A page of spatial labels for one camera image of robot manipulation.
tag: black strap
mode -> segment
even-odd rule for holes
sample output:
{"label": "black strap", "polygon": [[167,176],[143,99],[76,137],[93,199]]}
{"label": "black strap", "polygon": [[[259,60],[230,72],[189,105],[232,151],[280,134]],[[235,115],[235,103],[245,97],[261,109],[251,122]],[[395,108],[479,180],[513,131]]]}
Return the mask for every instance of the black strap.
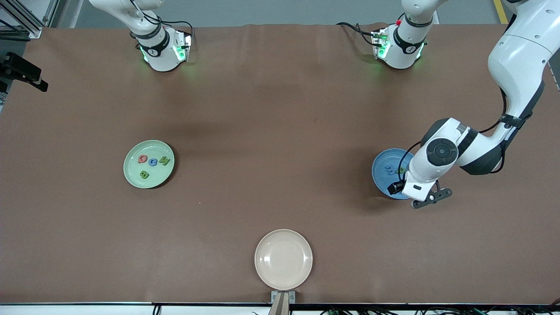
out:
{"label": "black strap", "polygon": [[467,148],[473,143],[473,141],[477,137],[477,135],[478,135],[478,131],[476,131],[472,128],[469,129],[469,131],[466,133],[465,138],[457,146],[457,149],[459,149],[458,158],[460,158],[461,155],[467,150]]}
{"label": "black strap", "polygon": [[422,46],[422,44],[426,40],[426,38],[424,38],[422,41],[419,41],[415,44],[409,43],[399,36],[398,27],[395,29],[395,32],[393,33],[393,38],[395,39],[395,44],[399,46],[403,50],[403,53],[405,54],[415,53],[416,50],[418,50],[418,48],[420,48],[420,46]]}
{"label": "black strap", "polygon": [[433,22],[433,18],[428,22],[428,23],[416,23],[411,21],[407,15],[404,15],[404,19],[405,21],[412,27],[426,27],[429,26],[430,24],[432,24]]}
{"label": "black strap", "polygon": [[530,113],[525,119],[521,119],[512,115],[504,114],[500,117],[499,122],[506,124],[506,128],[515,127],[517,129],[521,129],[523,124],[527,121],[527,119],[531,118],[532,115],[533,113]]}
{"label": "black strap", "polygon": [[152,47],[148,47],[144,45],[140,45],[140,46],[142,47],[142,50],[144,50],[144,52],[146,52],[148,55],[152,57],[159,57],[161,56],[161,52],[164,51],[167,45],[169,45],[169,40],[170,40],[170,36],[169,33],[166,31],[164,39],[159,44]]}
{"label": "black strap", "polygon": [[136,37],[137,39],[150,39],[152,37],[155,37],[157,35],[157,33],[159,33],[161,30],[161,23],[159,23],[156,27],[155,30],[153,30],[151,33],[146,34],[146,35],[138,35],[138,34],[134,34],[134,37]]}

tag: black cable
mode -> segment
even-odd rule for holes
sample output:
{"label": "black cable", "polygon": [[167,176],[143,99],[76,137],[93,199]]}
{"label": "black cable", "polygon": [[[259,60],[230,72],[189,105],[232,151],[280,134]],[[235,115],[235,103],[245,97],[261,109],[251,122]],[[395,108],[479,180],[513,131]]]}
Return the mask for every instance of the black cable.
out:
{"label": "black cable", "polygon": [[372,46],[375,46],[375,47],[381,47],[381,44],[373,43],[373,39],[372,39],[372,42],[367,40],[366,36],[363,34],[364,32],[362,31],[362,29],[360,28],[360,25],[358,23],[356,23],[356,28],[358,28],[358,31],[360,32],[360,35],[362,35],[362,38],[366,41],[366,43],[368,43]]}
{"label": "black cable", "polygon": [[356,31],[356,32],[358,32],[358,33],[362,33],[363,35],[369,35],[369,36],[371,36],[371,33],[362,31],[361,29],[357,29],[355,26],[353,26],[353,25],[350,24],[350,23],[340,22],[340,23],[337,23],[336,25],[348,26],[348,27],[350,27],[352,30],[354,30],[354,31]]}
{"label": "black cable", "polygon": [[400,176],[400,167],[401,167],[401,165],[403,165],[404,158],[408,155],[408,153],[409,153],[410,151],[412,151],[412,149],[413,149],[414,147],[416,147],[417,145],[419,145],[419,144],[420,144],[420,141],[418,141],[418,142],[416,142],[414,145],[412,145],[412,146],[407,150],[407,152],[403,155],[403,157],[401,158],[401,160],[400,160],[400,162],[399,162],[399,168],[396,170],[396,173],[399,174],[399,181],[400,181],[401,183],[403,183],[403,184],[404,184],[404,179],[401,178],[401,176]]}
{"label": "black cable", "polygon": [[[136,3],[134,2],[134,0],[129,0],[130,3],[132,3],[132,5],[136,8],[139,9],[139,7],[136,5]],[[191,23],[188,23],[187,21],[164,21],[161,19],[160,16],[156,15],[157,18],[151,17],[147,14],[144,13],[144,11],[140,10],[140,12],[142,12],[142,15],[146,18],[146,21],[148,21],[149,23],[153,24],[153,25],[159,25],[159,24],[163,24],[163,25],[167,25],[169,27],[171,27],[171,24],[175,23],[185,23],[187,25],[189,25],[190,27],[190,31],[194,37],[194,27]]]}
{"label": "black cable", "polygon": [[161,305],[155,304],[153,306],[152,315],[160,315],[161,313]]}
{"label": "black cable", "polygon": [[[504,115],[506,113],[506,110],[507,110],[507,97],[506,97],[506,93],[502,90],[501,87],[500,87],[500,92],[502,93],[502,101],[503,101],[502,115]],[[490,127],[484,129],[483,131],[479,131],[479,132],[480,133],[485,133],[487,131],[490,131],[490,130],[494,129],[495,126],[497,126],[499,123],[500,123],[500,121],[498,120],[497,122],[495,122]]]}
{"label": "black cable", "polygon": [[501,143],[500,144],[500,148],[502,149],[502,162],[500,163],[500,167],[495,170],[490,172],[490,174],[496,174],[499,173],[502,169],[503,169],[503,165],[506,162],[506,148],[505,148],[505,144]]}
{"label": "black cable", "polygon": [[25,34],[24,34],[24,32],[18,30],[17,28],[13,27],[12,25],[6,23],[4,20],[0,20],[0,23],[2,23],[2,24],[4,24],[4,25],[8,26],[10,29],[12,29],[13,31],[19,33],[21,36],[23,36],[23,37],[25,38],[25,39],[17,40],[17,41],[30,41],[30,40],[31,40],[31,39],[29,39],[29,36],[28,36],[28,35],[25,35]]}

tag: metal frame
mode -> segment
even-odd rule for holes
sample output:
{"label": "metal frame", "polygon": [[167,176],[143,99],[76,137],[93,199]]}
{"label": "metal frame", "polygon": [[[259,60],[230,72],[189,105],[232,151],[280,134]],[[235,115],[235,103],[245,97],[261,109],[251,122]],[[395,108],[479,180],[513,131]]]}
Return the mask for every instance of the metal frame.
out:
{"label": "metal frame", "polygon": [[21,2],[18,0],[0,0],[0,6],[8,12],[24,29],[29,32],[30,38],[39,38],[41,36],[42,28],[45,24],[39,20],[31,11],[29,11]]}
{"label": "metal frame", "polygon": [[46,9],[45,16],[43,16],[43,23],[45,26],[51,27],[53,26],[53,17],[56,11],[58,10],[58,6],[60,4],[60,0],[51,0],[49,3],[49,7]]}
{"label": "metal frame", "polygon": [[[522,309],[531,309],[535,312],[545,312],[547,309],[551,312],[560,312],[560,299],[554,301],[555,304],[488,304],[488,303],[295,303],[291,304],[292,311],[324,311],[330,308],[338,309],[355,309],[376,307],[386,309],[388,311],[428,311],[433,308],[454,308],[458,310],[466,310],[476,308],[480,311],[511,311],[511,307]],[[61,303],[0,303],[0,306],[30,306],[30,305],[152,305],[152,306],[208,306],[208,307],[270,307],[271,303],[251,303],[251,302],[61,302]]]}

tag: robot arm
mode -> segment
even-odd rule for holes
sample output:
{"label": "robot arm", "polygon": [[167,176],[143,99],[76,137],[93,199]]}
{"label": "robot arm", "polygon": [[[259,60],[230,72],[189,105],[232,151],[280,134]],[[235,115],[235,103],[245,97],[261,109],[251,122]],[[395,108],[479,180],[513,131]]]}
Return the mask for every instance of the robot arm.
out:
{"label": "robot arm", "polygon": [[432,186],[454,164],[471,175],[485,175],[503,163],[506,149],[543,92],[544,67],[560,47],[560,2],[508,1],[514,2],[516,20],[488,58],[490,73],[507,97],[508,108],[490,137],[453,118],[434,123],[422,138],[401,187],[414,200],[433,200]]}
{"label": "robot arm", "polygon": [[432,28],[433,13],[447,0],[402,0],[404,20],[375,34],[375,57],[390,67],[406,69],[420,57],[426,35]]}
{"label": "robot arm", "polygon": [[188,58],[191,36],[164,26],[150,10],[164,0],[90,0],[124,23],[140,43],[144,60],[157,71],[170,71]]}

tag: metal clamp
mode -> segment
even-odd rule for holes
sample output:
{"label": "metal clamp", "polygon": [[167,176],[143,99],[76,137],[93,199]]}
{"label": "metal clamp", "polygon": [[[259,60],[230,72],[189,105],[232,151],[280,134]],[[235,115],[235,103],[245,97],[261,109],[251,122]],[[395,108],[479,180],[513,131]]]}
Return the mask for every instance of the metal clamp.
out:
{"label": "metal clamp", "polygon": [[425,207],[427,205],[434,205],[434,204],[442,201],[443,199],[451,197],[452,195],[453,195],[453,191],[451,191],[451,189],[442,188],[442,189],[439,189],[436,192],[430,191],[429,194],[428,194],[428,197],[426,198],[426,201],[414,200],[414,201],[412,201],[412,203],[410,205],[414,209],[420,209],[420,208]]}
{"label": "metal clamp", "polygon": [[500,122],[506,124],[506,128],[515,127],[517,129],[521,129],[523,124],[525,124],[527,119],[531,118],[532,115],[533,114],[531,113],[525,119],[521,119],[512,115],[504,114],[500,117]]}
{"label": "metal clamp", "polygon": [[296,302],[295,291],[272,291],[270,292],[272,306],[268,315],[288,315],[290,304]]}

